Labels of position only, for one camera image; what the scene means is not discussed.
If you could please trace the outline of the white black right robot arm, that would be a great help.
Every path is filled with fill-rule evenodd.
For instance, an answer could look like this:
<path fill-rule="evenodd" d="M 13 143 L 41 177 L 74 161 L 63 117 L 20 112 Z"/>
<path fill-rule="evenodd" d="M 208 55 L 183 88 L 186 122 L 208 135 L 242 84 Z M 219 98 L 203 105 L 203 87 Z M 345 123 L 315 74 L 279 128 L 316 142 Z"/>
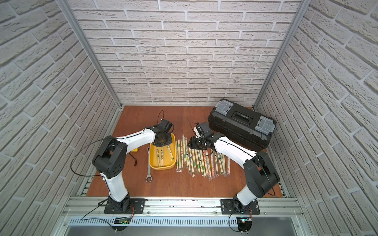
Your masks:
<path fill-rule="evenodd" d="M 280 177 L 269 157 L 264 152 L 255 152 L 231 141 L 221 133 L 193 136 L 188 142 L 191 149 L 212 149 L 224 154 L 240 165 L 245 173 L 246 185 L 234 197 L 234 208 L 243 212 L 251 202 L 264 197 L 280 181 Z"/>

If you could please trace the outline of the red striped chopsticks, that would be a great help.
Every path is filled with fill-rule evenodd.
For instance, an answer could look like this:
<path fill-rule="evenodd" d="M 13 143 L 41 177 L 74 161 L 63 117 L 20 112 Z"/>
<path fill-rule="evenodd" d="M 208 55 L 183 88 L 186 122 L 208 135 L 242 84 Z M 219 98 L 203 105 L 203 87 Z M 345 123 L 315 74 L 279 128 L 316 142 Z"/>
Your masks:
<path fill-rule="evenodd" d="M 211 164 L 211 179 L 214 179 L 215 176 L 215 166 L 214 166 L 214 153 L 211 153 L 210 157 L 210 164 Z"/>

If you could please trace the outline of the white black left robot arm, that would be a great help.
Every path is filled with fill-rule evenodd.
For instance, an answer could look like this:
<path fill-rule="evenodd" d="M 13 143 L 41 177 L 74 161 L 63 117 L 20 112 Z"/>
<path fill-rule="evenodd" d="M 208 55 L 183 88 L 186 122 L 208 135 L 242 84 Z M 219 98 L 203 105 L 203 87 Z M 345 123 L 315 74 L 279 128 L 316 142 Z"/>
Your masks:
<path fill-rule="evenodd" d="M 127 154 L 135 148 L 153 143 L 163 147 L 172 143 L 171 125 L 167 128 L 150 126 L 127 136 L 107 136 L 99 146 L 92 164 L 104 178 L 110 199 L 116 204 L 128 205 L 130 194 L 125 187 L 122 171 Z"/>

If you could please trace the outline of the white sleeve chopsticks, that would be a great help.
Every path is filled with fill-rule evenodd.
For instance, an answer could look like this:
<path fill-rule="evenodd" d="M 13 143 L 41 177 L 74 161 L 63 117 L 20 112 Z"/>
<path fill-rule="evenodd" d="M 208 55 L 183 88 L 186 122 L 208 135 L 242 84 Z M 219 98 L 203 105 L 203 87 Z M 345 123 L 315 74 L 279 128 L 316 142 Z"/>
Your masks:
<path fill-rule="evenodd" d="M 194 158 L 195 158 L 197 172 L 198 172 L 199 175 L 201 175 L 202 174 L 202 170 L 201 170 L 201 162 L 199 160 L 198 150 L 192 149 L 192 151 L 194 153 Z"/>

